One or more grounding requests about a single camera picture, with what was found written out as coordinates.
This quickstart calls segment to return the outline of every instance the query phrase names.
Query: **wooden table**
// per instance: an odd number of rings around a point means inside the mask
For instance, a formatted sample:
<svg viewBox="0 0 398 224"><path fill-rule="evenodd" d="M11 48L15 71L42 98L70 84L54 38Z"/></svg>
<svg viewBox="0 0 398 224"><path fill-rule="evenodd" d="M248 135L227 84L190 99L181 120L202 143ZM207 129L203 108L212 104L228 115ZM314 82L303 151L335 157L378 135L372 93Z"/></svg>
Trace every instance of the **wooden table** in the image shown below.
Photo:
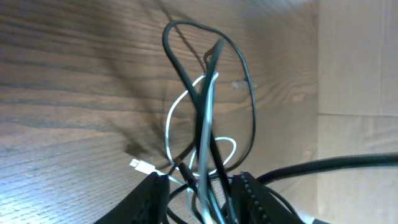
<svg viewBox="0 0 398 224"><path fill-rule="evenodd" d="M165 115L184 91L161 44L171 19L222 30L248 61L257 135L236 172L316 158L316 1L3 0L0 12L0 222L92 223L145 177L129 167L133 157L167 166ZM180 30L200 60L218 38ZM170 43L191 79L203 73L175 31ZM235 161L249 144L250 97L232 86L244 76L231 47L217 69L214 130L237 141ZM185 97L172 119L173 155L192 140L193 117ZM316 214L312 177L273 186ZM183 195L170 206L192 218Z"/></svg>

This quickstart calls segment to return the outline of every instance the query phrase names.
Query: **black connector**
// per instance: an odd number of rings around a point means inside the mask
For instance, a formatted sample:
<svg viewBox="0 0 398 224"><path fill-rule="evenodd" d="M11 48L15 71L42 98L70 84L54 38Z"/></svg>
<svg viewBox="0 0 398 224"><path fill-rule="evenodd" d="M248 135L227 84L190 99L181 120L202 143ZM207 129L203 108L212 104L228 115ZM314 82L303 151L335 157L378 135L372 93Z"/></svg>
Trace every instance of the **black connector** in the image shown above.
<svg viewBox="0 0 398 224"><path fill-rule="evenodd" d="M291 223L303 224L295 211L287 210L248 172L235 175L231 195L239 223Z"/></svg>
<svg viewBox="0 0 398 224"><path fill-rule="evenodd" d="M166 214L169 193L169 177L153 172L95 224L159 224Z"/></svg>
<svg viewBox="0 0 398 224"><path fill-rule="evenodd" d="M198 182L193 175L192 171L183 162L178 163L178 168L180 169L181 175L185 180L185 183L194 191L195 195L198 194Z"/></svg>

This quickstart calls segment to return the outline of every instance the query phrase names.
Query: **tangled cable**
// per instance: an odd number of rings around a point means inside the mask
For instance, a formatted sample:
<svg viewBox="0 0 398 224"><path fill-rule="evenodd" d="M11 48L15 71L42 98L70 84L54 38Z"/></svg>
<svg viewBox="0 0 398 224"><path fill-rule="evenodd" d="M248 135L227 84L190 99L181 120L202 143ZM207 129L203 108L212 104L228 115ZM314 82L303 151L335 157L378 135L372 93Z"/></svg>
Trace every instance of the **tangled cable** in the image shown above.
<svg viewBox="0 0 398 224"><path fill-rule="evenodd" d="M173 54L168 36L171 31L171 29L177 25L188 25L188 26L193 26L202 30L206 30L208 32L216 33L220 35L224 40L226 40L234 49L234 51L237 53L241 64L242 68L244 70L245 74L245 81L248 84L249 87L249 93L251 96L251 104L252 104L252 136L251 136L251 143L249 145L249 148L246 150L246 152L238 159L237 162L235 162L233 165L231 165L228 168L225 168L224 165L231 159L233 156L235 150L236 150L236 143L233 139L230 139L228 137L220 137L220 138L215 138L213 133L209 133L209 141L208 142L203 142L203 129L206 128L204 125L205 123L204 118L208 118L209 113L206 112L208 109L206 106L212 105L208 104L208 93L212 94L212 81L215 82L215 79L218 76L218 73L215 72L215 67L216 63L218 60L218 57L220 55L222 46L223 46L223 40L217 41L215 46L209 50L205 56L205 63L207 66L207 71L205 75L200 76L197 78L193 83L190 81L187 73L181 66L180 62L177 60L176 56ZM189 94L192 103L197 111L197 116L196 116L196 123L195 123L195 138L193 142L184 150L181 155L178 156L178 160L182 161L186 156L189 155L190 152L192 152L191 158L190 158L190 163L188 165L188 168L191 169L193 165L193 160L195 158L195 155L197 158L199 157L204 157L206 159L206 154L208 153L207 150L210 150L211 155L213 157L216 169L211 171L210 173L207 174L206 168L207 168L207 161L201 161L200 159L198 160L198 165L199 165L199 170L202 171L202 175L200 174L193 174L194 176L200 178L200 184L199 184L199 194L197 195L198 189L193 186L189 187L188 184L183 184L180 180L174 180L181 184L182 186L179 187L178 189L174 190L169 197L169 200L171 201L174 197L176 197L178 194L182 193L184 190L187 191L187 202L189 200L189 192L192 191L194 192L194 195L192 197L192 202L191 205L188 203L188 207L192 211L194 217L201 223L212 223L212 220L215 220L217 223L220 224L225 224L225 223L235 223L235 216L234 216L234 211L231 206L230 202L230 185L229 185L229 179L230 177L227 176L227 172L237 168L245 158L247 158L248 154L251 152L251 149L254 144L254 136L256 133L256 102L254 99L254 91L252 87L252 82L251 78L249 75L248 67L246 65L245 59L242 55L242 53L239 51L237 46L234 44L234 42L226 36L224 33L222 33L219 30L216 30L214 28L199 24L197 22L193 21L171 21L169 22L164 31L163 31L163 36L162 36L162 44L163 48L165 50L165 53L167 57L169 58L170 62L174 66L174 69L177 71L182 83L185 85L185 90L173 103L173 105L170 108L169 113L167 114L167 119L166 119L166 125L165 125L165 150L167 154L167 158L170 161L170 163L173 165L172 169L169 171L168 175L171 179L173 172L177 169L178 170L178 164L175 162L175 160L172 158L171 151L170 151L170 146L169 146L169 129L170 129L170 120L172 117L172 113L177 106L177 104L181 101L181 99L186 95ZM210 63L207 62L207 58L209 56L211 57ZM194 86L201 80L205 79L202 85L202 89L200 94L198 94ZM216 144L216 140L227 140L231 141L233 144L233 150L231 151L231 154L226 158L226 160L223 162L221 159L220 152L218 150L218 146ZM336 157L336 158L331 158L331 159L324 159L320 161L312 161L304 164L298 164L295 166L290 166L290 167L285 167L281 169L277 169L271 172L268 172L260 177L257 178L257 181L266 185L269 184L275 180L280 180L284 178L289 178L289 177L296 177L299 175L306 175L306 174L314 174L317 172L325 172L325 171L331 171L331 170L337 170L337 169L346 169L346 168L358 168L358 167L372 167L372 166L396 166L398 165L398 154L375 154L375 155L361 155L361 156L349 156L349 157ZM217 199L215 197L215 193L213 191L213 188L211 186L210 181L213 180L219 180L221 182L221 186L223 189L224 196L226 198L226 203L220 208L218 205ZM286 208L295 216L297 216L297 213L294 211L293 207L286 201L283 197L281 197L277 192L274 190L271 190L272 194L275 195L279 200L285 204ZM202 204L203 209L202 214L197 210L196 208L196 197L199 197L200 202ZM167 215L173 219L177 223L186 223L183 221L180 217L178 217L176 214L174 214L171 209L167 208ZM163 223L169 223L167 220L167 217L164 218Z"/></svg>

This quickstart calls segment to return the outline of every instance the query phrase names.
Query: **cable plug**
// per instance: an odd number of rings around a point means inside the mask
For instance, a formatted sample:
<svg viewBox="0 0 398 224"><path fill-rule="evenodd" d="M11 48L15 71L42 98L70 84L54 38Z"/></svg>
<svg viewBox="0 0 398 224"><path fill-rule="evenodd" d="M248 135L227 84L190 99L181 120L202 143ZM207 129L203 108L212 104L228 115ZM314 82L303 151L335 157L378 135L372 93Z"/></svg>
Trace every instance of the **cable plug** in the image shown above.
<svg viewBox="0 0 398 224"><path fill-rule="evenodd" d="M180 169L181 175L184 178L185 183L195 192L197 193L197 179L193 175L192 171L183 163L180 159L176 160L178 164L178 168Z"/></svg>
<svg viewBox="0 0 398 224"><path fill-rule="evenodd" d="M130 162L130 166L134 167L135 170L138 170L139 172L143 172L148 175L152 172L157 172L154 165L142 160L133 159Z"/></svg>

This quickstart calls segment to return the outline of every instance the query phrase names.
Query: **white usb connector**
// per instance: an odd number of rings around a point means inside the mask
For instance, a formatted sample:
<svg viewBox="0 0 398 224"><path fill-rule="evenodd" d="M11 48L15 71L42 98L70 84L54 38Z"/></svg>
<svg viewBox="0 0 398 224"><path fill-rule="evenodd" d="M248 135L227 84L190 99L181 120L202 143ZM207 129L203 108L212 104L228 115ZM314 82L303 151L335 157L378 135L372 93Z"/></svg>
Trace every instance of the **white usb connector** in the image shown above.
<svg viewBox="0 0 398 224"><path fill-rule="evenodd" d="M139 172L143 172L148 175L151 174L152 172L156 172L156 168L154 165L142 160L133 159L130 162L130 166L134 167L135 170L138 170Z"/></svg>
<svg viewBox="0 0 398 224"><path fill-rule="evenodd" d="M134 167L135 170L138 170L139 172L143 172L147 175L151 174L152 172L156 172L159 175L165 175L163 172L157 170L154 165L152 165L148 162L145 162L143 160L133 159L130 162L130 166ZM184 185L184 183L181 180L178 180L171 175L169 175L169 179L171 181L174 181L174 182L180 184L180 185Z"/></svg>

